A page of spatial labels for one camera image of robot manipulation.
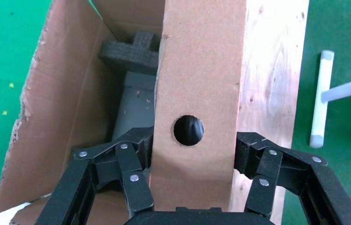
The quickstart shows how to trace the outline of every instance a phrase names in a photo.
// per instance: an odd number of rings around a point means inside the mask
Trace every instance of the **wooden board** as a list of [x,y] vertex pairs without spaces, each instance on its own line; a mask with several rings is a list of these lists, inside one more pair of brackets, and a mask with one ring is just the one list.
[[[308,0],[248,0],[239,132],[257,132],[290,148]],[[235,171],[232,211],[243,211],[251,180]],[[281,224],[285,189],[277,187],[271,221]]]

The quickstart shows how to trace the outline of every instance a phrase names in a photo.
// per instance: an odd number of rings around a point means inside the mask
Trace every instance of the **white plastic rod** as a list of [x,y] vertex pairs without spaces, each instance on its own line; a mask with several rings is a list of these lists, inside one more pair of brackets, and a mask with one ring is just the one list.
[[340,98],[351,96],[351,82],[331,88],[321,94],[322,102],[330,102]]
[[333,69],[334,52],[321,52],[319,79],[317,81],[316,99],[312,122],[312,132],[309,145],[312,148],[321,148],[324,143],[324,128],[327,117],[327,101],[321,100],[321,94],[330,89],[331,72]]

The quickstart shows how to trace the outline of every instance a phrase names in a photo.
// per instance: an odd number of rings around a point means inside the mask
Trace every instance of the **cardboard flap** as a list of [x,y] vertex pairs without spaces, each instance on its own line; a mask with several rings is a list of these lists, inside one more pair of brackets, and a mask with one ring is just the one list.
[[118,105],[107,84],[121,86],[97,58],[109,38],[88,1],[52,3],[5,158],[0,212],[52,192],[73,145],[104,140],[111,111],[117,114],[111,104]]
[[[18,211],[11,222],[19,225],[33,225],[45,207],[49,197],[40,199]],[[120,192],[108,191],[96,195],[87,225],[123,225],[128,220],[124,196]]]
[[[155,209],[228,210],[246,1],[167,0],[164,16],[150,175]],[[202,122],[195,145],[176,137],[183,116]]]
[[118,41],[131,42],[137,31],[161,36],[165,0],[93,0],[94,6]]

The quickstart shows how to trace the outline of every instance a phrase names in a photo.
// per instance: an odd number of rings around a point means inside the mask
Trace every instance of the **hole in wood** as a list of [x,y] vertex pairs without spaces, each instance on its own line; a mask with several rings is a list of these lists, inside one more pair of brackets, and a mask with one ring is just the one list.
[[185,115],[175,121],[173,133],[180,144],[192,146],[203,138],[204,128],[200,119],[191,115]]

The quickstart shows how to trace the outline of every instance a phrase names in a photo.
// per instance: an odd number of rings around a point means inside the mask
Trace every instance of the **metal rivet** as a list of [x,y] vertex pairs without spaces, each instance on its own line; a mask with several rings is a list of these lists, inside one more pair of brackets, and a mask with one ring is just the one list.
[[269,182],[267,180],[265,180],[265,179],[260,179],[260,184],[262,186],[269,186]]
[[130,181],[134,182],[134,181],[137,181],[137,180],[139,180],[138,175],[131,175],[130,176]]
[[314,157],[312,156],[312,159],[313,161],[317,162],[317,163],[320,163],[321,162],[321,159],[317,158],[317,157]]
[[277,152],[275,150],[269,150],[269,153],[274,156],[277,155]]
[[82,151],[82,152],[79,153],[79,156],[80,156],[80,157],[84,157],[84,156],[86,156],[86,155],[87,155],[87,152],[85,152],[85,151]]

